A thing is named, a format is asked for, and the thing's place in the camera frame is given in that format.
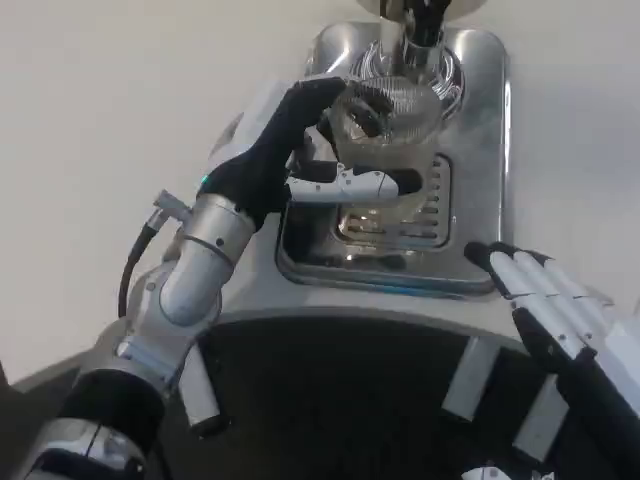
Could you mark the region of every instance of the black cable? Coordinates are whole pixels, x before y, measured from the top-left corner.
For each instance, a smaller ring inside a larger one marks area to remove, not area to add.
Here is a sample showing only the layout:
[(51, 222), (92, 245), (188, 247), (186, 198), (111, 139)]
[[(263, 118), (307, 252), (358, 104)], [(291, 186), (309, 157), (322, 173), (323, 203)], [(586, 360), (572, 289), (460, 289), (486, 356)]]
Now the black cable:
[(131, 283), (133, 269), (140, 261), (140, 258), (142, 258), (142, 254), (151, 243), (151, 240), (153, 240), (153, 237), (156, 236), (156, 233), (158, 233), (157, 230), (154, 230), (145, 223), (138, 235), (138, 238), (136, 238), (133, 247), (131, 247), (129, 258), (127, 258), (127, 263), (124, 266), (124, 271), (120, 278), (120, 289), (118, 291), (118, 318), (122, 318), (127, 315), (127, 298), (129, 296), (129, 283)]

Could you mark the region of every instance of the stainless steel tray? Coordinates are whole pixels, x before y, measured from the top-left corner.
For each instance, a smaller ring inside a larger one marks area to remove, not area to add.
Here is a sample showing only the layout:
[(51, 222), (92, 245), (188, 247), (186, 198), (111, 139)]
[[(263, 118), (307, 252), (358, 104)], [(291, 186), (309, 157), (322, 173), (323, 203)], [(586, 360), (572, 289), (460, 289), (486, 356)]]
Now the stainless steel tray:
[[(313, 45), (307, 74), (350, 73), (378, 34), (375, 23), (328, 27)], [(338, 208), (290, 206), (276, 251), (278, 268), (290, 280), (448, 297), (492, 290), (490, 277), (469, 263), (463, 251), (472, 240), (510, 241), (508, 57), (500, 40), (487, 32), (448, 29), (445, 43), (464, 75), (462, 104), (440, 136), (450, 179), (445, 189), (440, 187), (438, 201), (446, 206), (447, 218), (440, 208), (426, 210), (438, 217), (435, 227), (440, 228), (428, 228), (434, 217), (426, 215), (428, 221), (409, 226), (421, 234), (407, 228), (399, 230), (403, 238), (390, 241), (366, 221), (359, 224), (352, 218), (345, 224)], [(448, 197), (443, 196), (446, 189)]]

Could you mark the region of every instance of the glass cup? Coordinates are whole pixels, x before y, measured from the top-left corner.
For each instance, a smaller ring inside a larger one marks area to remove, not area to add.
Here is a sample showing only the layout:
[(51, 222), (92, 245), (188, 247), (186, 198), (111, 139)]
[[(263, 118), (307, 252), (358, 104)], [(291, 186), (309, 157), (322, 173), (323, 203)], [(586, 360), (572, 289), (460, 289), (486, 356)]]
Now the glass cup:
[[(389, 114), (372, 116), (380, 134), (369, 135), (354, 120), (354, 109), (362, 109), (363, 91), (375, 89), (387, 98)], [(378, 77), (350, 85), (329, 114), (339, 161), (347, 168), (365, 166), (379, 170), (414, 169), (422, 178), (422, 189), (376, 206), (373, 213), (380, 227), (389, 229), (411, 221), (426, 202), (428, 185), (442, 118), (442, 105), (429, 86), (415, 85), (404, 77)]]

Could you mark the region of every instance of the black glove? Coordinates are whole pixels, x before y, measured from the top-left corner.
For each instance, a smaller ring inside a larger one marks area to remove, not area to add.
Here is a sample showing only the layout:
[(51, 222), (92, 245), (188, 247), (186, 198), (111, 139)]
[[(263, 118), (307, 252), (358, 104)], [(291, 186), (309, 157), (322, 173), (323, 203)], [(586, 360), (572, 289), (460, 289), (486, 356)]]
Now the black glove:
[[(320, 122), (323, 112), (346, 88), (347, 83), (339, 77), (296, 83), (287, 91), (256, 143), (245, 153), (216, 167), (203, 182), (198, 195), (226, 197), (253, 219), (256, 231), (260, 230), (266, 216), (282, 211), (290, 198), (285, 186), (288, 175), (285, 166), (291, 153), (303, 146), (305, 130)], [(390, 101), (369, 87), (353, 84), (353, 88), (370, 109), (354, 110), (352, 117), (363, 128), (367, 126), (367, 135), (379, 134), (374, 128), (375, 113), (390, 113)], [(330, 137), (327, 125), (319, 131)]]

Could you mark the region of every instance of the metal grate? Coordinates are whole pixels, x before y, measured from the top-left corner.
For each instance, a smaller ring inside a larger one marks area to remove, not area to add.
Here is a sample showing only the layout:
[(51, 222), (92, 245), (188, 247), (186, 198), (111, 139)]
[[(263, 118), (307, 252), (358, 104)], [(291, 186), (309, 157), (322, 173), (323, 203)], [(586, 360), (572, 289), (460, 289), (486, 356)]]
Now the metal grate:
[(449, 238), (451, 163), (437, 155), (429, 191), (420, 212), (410, 221), (393, 228), (380, 226), (374, 208), (341, 208), (338, 232), (344, 240), (368, 246), (403, 250), (430, 250), (443, 246)]

